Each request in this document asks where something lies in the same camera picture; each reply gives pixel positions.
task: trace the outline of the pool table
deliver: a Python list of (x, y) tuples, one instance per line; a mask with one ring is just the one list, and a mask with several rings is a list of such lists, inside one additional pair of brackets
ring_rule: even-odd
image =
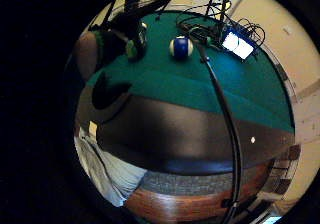
[[(130, 62), (122, 55), (97, 71), (81, 93), (76, 119), (85, 130), (90, 123), (97, 126), (103, 150), (139, 167), (180, 175), (231, 172), (231, 143), (206, 66), (196, 49), (184, 61), (169, 53), (170, 41), (180, 35), (178, 13), (143, 18), (144, 58)], [(190, 22), (215, 24), (203, 18)], [(267, 54), (258, 49), (242, 61), (230, 52), (206, 52), (238, 128), (244, 167), (279, 156), (294, 143), (294, 122)]]

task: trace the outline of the black cable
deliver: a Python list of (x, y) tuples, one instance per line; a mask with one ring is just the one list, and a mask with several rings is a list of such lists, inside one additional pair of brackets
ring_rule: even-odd
[(222, 224), (227, 224), (233, 218), (240, 201), (241, 179), (242, 179), (242, 172), (243, 172), (241, 143), (240, 143), (238, 130), (236, 128), (236, 125), (232, 117), (232, 112), (223, 94), (223, 90), (219, 84), (219, 81), (211, 67), (210, 59), (206, 55), (204, 47), (200, 45), (196, 40), (194, 40), (191, 37), (191, 35), (190, 35), (190, 39), (193, 41), (193, 43), (197, 47), (200, 53), (201, 60), (206, 64), (206, 67), (209, 71), (211, 82), (216, 91), (216, 95), (224, 116), (224, 120), (226, 122), (227, 130), (228, 130), (231, 145), (232, 145), (232, 159), (233, 159), (232, 195), (231, 195), (230, 202), (228, 203), (227, 211), (225, 212), (225, 215), (222, 221)]

